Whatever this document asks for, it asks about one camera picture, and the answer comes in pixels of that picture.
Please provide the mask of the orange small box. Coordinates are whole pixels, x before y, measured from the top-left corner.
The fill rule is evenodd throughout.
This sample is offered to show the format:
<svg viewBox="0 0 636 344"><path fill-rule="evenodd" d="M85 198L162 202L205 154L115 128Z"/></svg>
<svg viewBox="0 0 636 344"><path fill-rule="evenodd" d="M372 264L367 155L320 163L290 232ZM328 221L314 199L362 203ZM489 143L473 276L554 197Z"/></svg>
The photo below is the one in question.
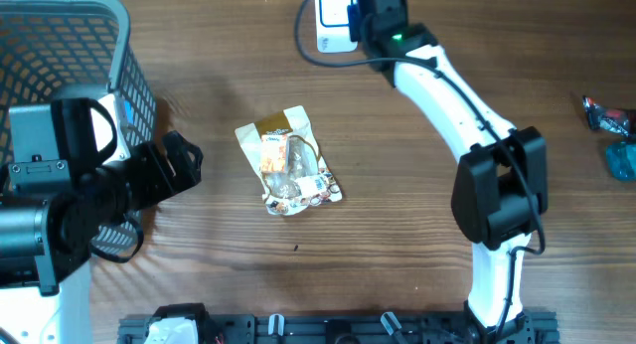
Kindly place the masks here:
<svg viewBox="0 0 636 344"><path fill-rule="evenodd" d="M289 139L286 134L267 134L261 136L260 164L261 173L284 173L288 167Z"/></svg>

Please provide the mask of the beige snack pouch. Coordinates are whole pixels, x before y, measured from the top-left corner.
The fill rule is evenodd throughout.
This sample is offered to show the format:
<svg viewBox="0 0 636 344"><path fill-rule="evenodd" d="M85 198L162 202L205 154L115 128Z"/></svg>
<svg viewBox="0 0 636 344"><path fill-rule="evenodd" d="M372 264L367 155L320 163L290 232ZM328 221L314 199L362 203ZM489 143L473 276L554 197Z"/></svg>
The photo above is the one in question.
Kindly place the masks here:
<svg viewBox="0 0 636 344"><path fill-rule="evenodd" d="M286 134L288 167L284 173L260 172L261 136ZM339 202L342 189L328 167L303 106L284 109L235 130L239 146L262 187L271 215L292 216L310 207Z"/></svg>

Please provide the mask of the red small packet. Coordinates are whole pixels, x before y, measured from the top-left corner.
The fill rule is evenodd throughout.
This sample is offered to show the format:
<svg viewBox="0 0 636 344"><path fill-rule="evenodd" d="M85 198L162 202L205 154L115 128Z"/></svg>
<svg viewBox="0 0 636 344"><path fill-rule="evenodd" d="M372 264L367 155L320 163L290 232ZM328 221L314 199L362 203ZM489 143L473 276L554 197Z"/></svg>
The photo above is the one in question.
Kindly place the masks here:
<svg viewBox="0 0 636 344"><path fill-rule="evenodd" d="M588 127L591 130L606 130L624 137L635 136L635 110L624 108L607 108L591 97L582 97Z"/></svg>

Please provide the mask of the blue mouthwash bottle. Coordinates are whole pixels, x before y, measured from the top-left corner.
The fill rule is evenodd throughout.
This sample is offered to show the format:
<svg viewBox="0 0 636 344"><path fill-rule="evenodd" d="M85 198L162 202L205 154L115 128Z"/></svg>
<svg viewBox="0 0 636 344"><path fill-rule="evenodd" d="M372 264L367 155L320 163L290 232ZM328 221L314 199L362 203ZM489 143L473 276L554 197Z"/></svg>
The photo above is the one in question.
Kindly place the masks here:
<svg viewBox="0 0 636 344"><path fill-rule="evenodd" d="M610 144L606 160L611 175L619 181L635 180L635 144L622 141Z"/></svg>

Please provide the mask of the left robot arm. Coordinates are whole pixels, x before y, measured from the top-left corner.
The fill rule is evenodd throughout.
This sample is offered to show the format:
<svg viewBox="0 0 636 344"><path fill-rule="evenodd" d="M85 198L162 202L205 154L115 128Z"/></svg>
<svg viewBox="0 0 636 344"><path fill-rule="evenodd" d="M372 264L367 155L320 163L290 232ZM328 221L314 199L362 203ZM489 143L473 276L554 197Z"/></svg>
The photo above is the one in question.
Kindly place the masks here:
<svg viewBox="0 0 636 344"><path fill-rule="evenodd" d="M91 98L13 106L14 160L1 168L1 340L89 343L89 259L125 263L93 243L201 181L203 153L180 133L114 160L116 125Z"/></svg>

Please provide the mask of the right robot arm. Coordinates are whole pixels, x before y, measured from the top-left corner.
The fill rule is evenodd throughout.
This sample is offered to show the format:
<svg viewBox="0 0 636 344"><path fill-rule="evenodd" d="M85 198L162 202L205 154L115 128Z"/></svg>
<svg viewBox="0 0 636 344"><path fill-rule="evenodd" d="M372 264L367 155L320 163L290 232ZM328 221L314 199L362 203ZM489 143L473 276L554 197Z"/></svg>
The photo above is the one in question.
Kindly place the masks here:
<svg viewBox="0 0 636 344"><path fill-rule="evenodd" d="M357 0L348 13L372 68L420 108L457 162L451 211L472 244L468 317L484 340L513 335L525 317L523 257L546 249L545 140L476 94L430 31L409 22L406 0Z"/></svg>

